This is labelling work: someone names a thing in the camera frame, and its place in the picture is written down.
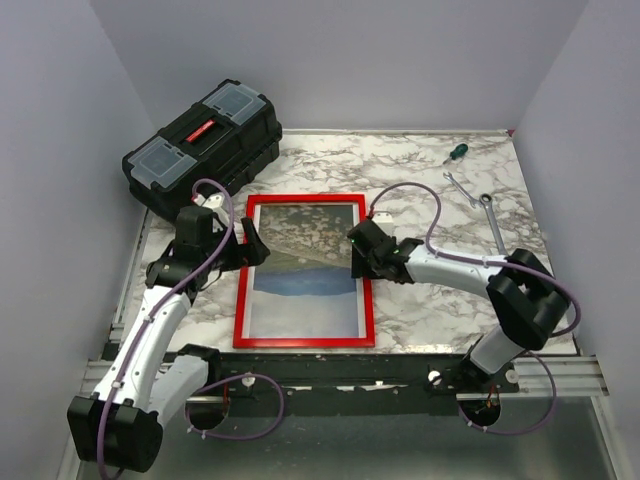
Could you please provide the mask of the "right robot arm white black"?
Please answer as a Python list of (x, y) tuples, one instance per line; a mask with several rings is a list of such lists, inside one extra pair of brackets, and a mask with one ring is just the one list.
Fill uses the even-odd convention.
[(448, 380), (480, 392), (525, 351), (539, 351), (569, 309), (570, 299), (530, 251), (508, 256), (464, 256), (423, 240), (397, 241), (367, 218), (347, 234), (352, 276), (397, 284), (434, 284), (489, 300), (498, 325), (478, 340)]

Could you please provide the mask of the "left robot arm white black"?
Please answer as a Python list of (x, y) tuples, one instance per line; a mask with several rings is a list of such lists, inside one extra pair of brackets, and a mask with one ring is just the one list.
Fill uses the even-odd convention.
[(233, 220), (200, 206), (180, 210), (175, 237), (146, 268), (146, 290), (129, 335), (87, 397), (76, 396), (67, 420), (79, 458), (100, 469), (144, 473), (158, 456), (164, 427), (187, 397), (214, 393), (222, 380), (218, 352), (190, 347), (176, 366), (158, 373), (179, 323), (213, 271), (241, 270), (269, 256), (251, 218)]

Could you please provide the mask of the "landscape photo print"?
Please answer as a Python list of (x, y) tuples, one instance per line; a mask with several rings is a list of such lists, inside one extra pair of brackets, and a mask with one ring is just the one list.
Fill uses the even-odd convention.
[(263, 203), (257, 231), (270, 249), (248, 280), (243, 334), (252, 339), (365, 336), (362, 289), (351, 276), (353, 203)]

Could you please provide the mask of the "red wooden picture frame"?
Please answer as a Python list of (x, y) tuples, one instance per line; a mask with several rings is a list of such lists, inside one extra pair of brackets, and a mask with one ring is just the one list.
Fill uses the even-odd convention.
[[(267, 203), (353, 203), (356, 205), (354, 226), (366, 217), (366, 200), (360, 193), (324, 193), (324, 194), (259, 194), (251, 195), (247, 201), (246, 214), (257, 229), (256, 206)], [(373, 313), (373, 293), (369, 280), (356, 279), (362, 289), (362, 306), (364, 313), (365, 336), (350, 339), (252, 339), (243, 334), (246, 315), (246, 300), (248, 291), (248, 277), (252, 268), (245, 267), (240, 271), (236, 316), (234, 323), (233, 345), (236, 348), (371, 348), (375, 345), (375, 322)]]

